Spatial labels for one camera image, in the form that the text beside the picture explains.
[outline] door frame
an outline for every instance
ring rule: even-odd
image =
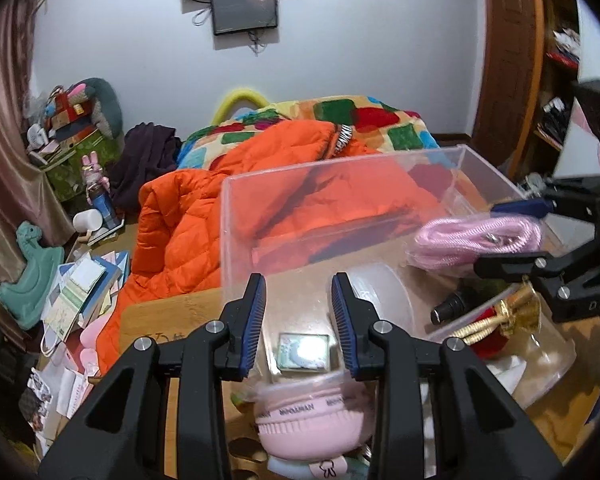
[[[525,106],[525,114],[522,120],[522,127],[518,136],[518,143],[516,149],[513,151],[513,158],[509,163],[509,169],[507,176],[513,179],[516,170],[522,160],[522,155],[528,139],[531,121],[533,120],[536,103],[538,102],[538,92],[540,91],[540,76],[542,74],[542,61],[544,56],[544,0],[533,0],[534,4],[534,22],[536,26],[536,33],[534,38],[534,54],[533,54],[533,67],[531,71],[531,82],[529,84],[528,98]],[[484,46],[484,68],[482,70],[482,84],[480,86],[480,100],[478,101],[478,107],[475,114],[474,132],[479,130],[480,120],[482,118],[482,109],[484,108],[484,88],[487,82],[487,77],[490,74],[491,69],[491,49],[493,47],[491,37],[491,29],[493,28],[493,6],[491,0],[485,0],[485,28],[486,28],[486,42]]]

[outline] wooden door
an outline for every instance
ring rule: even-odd
[[[512,155],[529,102],[534,0],[486,0],[486,51],[472,146],[494,166]]]

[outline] pink headphones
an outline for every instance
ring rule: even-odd
[[[285,386],[293,395],[296,385]],[[270,455],[326,460],[361,446],[373,434],[374,408],[363,383],[349,378],[282,400],[281,387],[276,389],[278,401],[259,401],[255,407],[260,443]]]

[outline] green box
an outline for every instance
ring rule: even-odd
[[[102,167],[107,162],[120,157],[117,142],[96,130],[75,144],[68,152],[58,153],[49,161],[48,166],[42,168],[60,202],[84,193],[81,175],[82,156],[89,155],[91,152],[98,154],[98,162]]]

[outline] purple cloth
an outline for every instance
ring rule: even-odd
[[[175,133],[175,128],[153,123],[140,123],[126,133],[122,156],[109,168],[111,201],[116,208],[139,212],[142,184],[176,169],[182,142]]]

